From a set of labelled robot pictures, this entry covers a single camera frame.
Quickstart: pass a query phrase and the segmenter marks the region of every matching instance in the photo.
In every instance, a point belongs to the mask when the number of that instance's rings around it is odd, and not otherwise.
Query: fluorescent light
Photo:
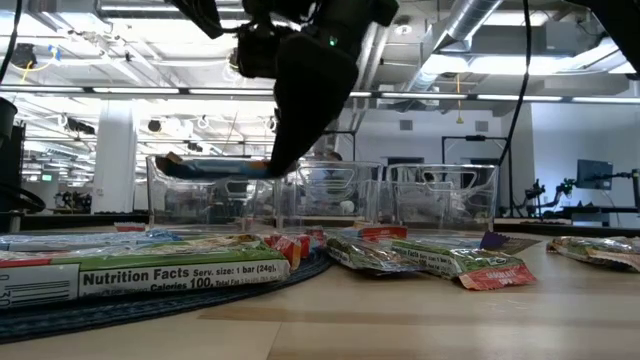
[[[44,166],[63,167],[63,168],[69,167],[69,165],[67,164],[60,164],[60,163],[44,163]]]
[[[524,101],[532,101],[532,102],[558,102],[562,101],[562,96],[536,96],[536,95],[525,95]]]
[[[640,98],[616,98],[616,97],[574,97],[571,99],[576,103],[593,103],[593,104],[638,104]]]
[[[193,95],[272,96],[271,89],[189,89]]]
[[[17,92],[84,92],[81,87],[75,86],[23,86],[23,85],[0,85],[0,91],[17,91]]]
[[[556,57],[534,56],[529,74],[553,75],[559,69],[558,61]],[[469,65],[469,72],[476,74],[522,75],[525,69],[524,56],[478,56]]]
[[[389,99],[418,99],[418,100],[464,100],[465,94],[438,94],[438,93],[380,93],[381,98]]]
[[[469,71],[467,60],[457,56],[433,54],[422,65],[425,74],[464,73]]]
[[[100,7],[101,11],[147,11],[147,12],[156,12],[156,11],[172,11],[179,12],[177,7],[175,6],[130,6],[130,5],[104,5]]]
[[[609,74],[635,74],[637,71],[633,68],[630,62],[626,62],[617,68],[609,71]]]
[[[368,98],[371,96],[371,91],[352,91],[350,96],[352,98]]]
[[[478,95],[478,100],[517,101],[518,95]]]
[[[174,6],[162,6],[162,5],[149,5],[149,6],[131,6],[131,5],[104,5],[100,7],[101,11],[141,11],[141,12],[178,12],[178,8]],[[241,13],[244,12],[242,8],[219,6],[219,13]]]
[[[141,87],[93,88],[93,91],[97,93],[112,93],[112,94],[178,94],[180,92],[180,90],[175,88],[141,88]]]
[[[518,101],[518,95],[478,95],[478,100],[493,101]],[[558,102],[562,101],[562,96],[535,96],[525,95],[523,101],[529,102]]]

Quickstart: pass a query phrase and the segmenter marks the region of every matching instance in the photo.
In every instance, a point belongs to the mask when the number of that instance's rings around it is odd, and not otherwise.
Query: pipe
[[[451,15],[446,19],[447,25],[441,35],[434,35],[433,27],[429,29],[426,37],[437,36],[432,41],[430,48],[426,49],[431,55],[434,51],[458,41],[468,40],[478,31],[480,26],[491,16],[491,13],[500,6],[503,0],[456,0],[451,8]],[[405,91],[424,92],[429,90],[439,73],[429,72],[425,64],[429,57],[424,59],[424,64],[413,76],[405,87]]]
[[[480,29],[503,0],[457,0],[451,9],[445,33],[453,40],[467,40]]]

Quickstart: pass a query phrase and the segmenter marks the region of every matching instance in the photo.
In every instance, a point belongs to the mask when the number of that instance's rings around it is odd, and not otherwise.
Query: wooden table
[[[640,359],[640,275],[520,254],[535,285],[472,292],[342,267],[178,316],[0,346],[1,359]]]

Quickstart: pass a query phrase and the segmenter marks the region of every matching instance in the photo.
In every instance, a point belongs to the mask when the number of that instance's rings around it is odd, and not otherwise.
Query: plastic container
[[[304,161],[279,184],[279,227],[375,222],[382,165]]]
[[[410,228],[492,230],[498,181],[496,166],[392,165],[381,213]]]
[[[162,173],[156,167],[155,156],[149,156],[149,227],[171,229],[178,233],[256,230],[263,220],[273,220],[274,207],[267,210],[267,216],[263,206],[272,201],[267,194],[273,188],[272,183],[241,178],[214,181],[177,179]]]

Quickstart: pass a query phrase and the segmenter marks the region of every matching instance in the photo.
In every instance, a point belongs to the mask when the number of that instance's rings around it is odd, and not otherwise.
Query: green wrapper
[[[637,238],[563,236],[553,239],[547,250],[578,261],[640,272],[640,240]]]
[[[391,249],[416,261],[431,274],[459,279],[465,288],[471,290],[490,290],[536,281],[521,259],[504,253],[401,240],[394,241]]]
[[[373,275],[423,271],[423,267],[383,245],[342,236],[327,240],[326,250],[340,264]]]

